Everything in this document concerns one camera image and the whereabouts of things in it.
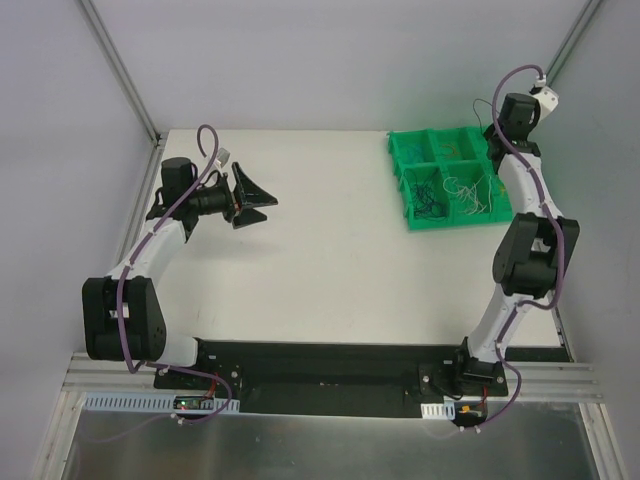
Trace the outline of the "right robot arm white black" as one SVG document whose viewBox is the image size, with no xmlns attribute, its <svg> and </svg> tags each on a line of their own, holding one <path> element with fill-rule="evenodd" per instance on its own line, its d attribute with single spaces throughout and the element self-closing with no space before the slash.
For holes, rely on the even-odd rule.
<svg viewBox="0 0 640 480">
<path fill-rule="evenodd" d="M 450 382 L 457 393 L 504 394 L 507 346 L 531 308 L 559 295 L 580 226 L 551 198 L 542 174 L 539 147 L 529 135 L 557 104 L 556 94 L 509 93 L 487 128 L 488 157 L 509 196 L 513 220 L 493 260 L 494 293 L 480 320 L 457 350 Z"/>
</svg>

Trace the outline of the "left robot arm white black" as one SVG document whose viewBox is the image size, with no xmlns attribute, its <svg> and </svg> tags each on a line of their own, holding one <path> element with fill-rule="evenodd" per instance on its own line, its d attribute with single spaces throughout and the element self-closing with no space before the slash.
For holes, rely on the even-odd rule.
<svg viewBox="0 0 640 480">
<path fill-rule="evenodd" d="M 82 287 L 91 359 L 176 365 L 177 377 L 191 389 L 209 382 L 212 367 L 198 356 L 195 338 L 170 330 L 156 286 L 201 217 L 219 214 L 239 229 L 266 221 L 263 208 L 278 203 L 238 163 L 229 174 L 218 173 L 209 187 L 197 185 L 196 173 L 185 157 L 163 161 L 161 186 L 146 215 L 143 237 L 106 276 L 89 278 Z"/>
</svg>

